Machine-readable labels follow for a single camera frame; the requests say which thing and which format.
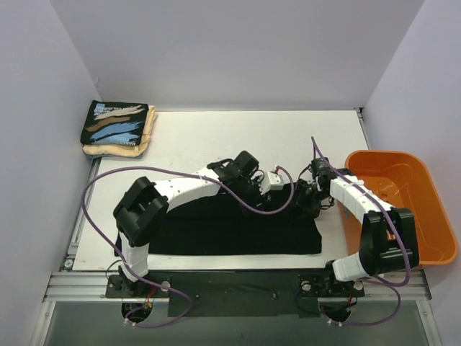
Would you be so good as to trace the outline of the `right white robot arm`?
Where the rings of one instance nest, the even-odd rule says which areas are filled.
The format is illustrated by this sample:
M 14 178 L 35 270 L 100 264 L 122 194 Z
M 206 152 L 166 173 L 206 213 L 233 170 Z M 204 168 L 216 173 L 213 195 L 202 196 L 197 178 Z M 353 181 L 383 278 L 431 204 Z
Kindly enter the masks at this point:
M 347 282 L 366 277 L 394 287 L 408 284 L 411 269 L 419 265 L 413 212 L 381 200 L 352 171 L 332 167 L 326 157 L 313 159 L 303 171 L 311 173 L 311 180 L 297 182 L 296 205 L 302 211 L 315 218 L 329 199 L 361 225 L 358 250 L 326 265 L 330 272 L 321 278 L 324 291 L 338 295 Z

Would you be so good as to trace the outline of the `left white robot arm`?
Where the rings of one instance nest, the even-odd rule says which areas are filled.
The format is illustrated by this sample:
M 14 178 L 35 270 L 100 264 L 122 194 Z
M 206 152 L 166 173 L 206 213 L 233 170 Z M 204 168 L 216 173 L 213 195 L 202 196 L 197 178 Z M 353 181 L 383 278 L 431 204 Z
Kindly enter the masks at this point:
M 213 162 L 198 170 L 197 179 L 180 177 L 160 182 L 152 182 L 147 177 L 136 179 L 113 212 L 121 252 L 127 263 L 119 269 L 122 288 L 132 297 L 147 291 L 149 244 L 159 233 L 168 212 L 219 193 L 220 185 L 210 179 L 229 187 L 251 207 L 260 208 L 268 201 L 269 191 L 282 187 L 283 180 L 276 172 L 255 177 L 258 170 L 258 160 L 242 151 L 235 159 Z

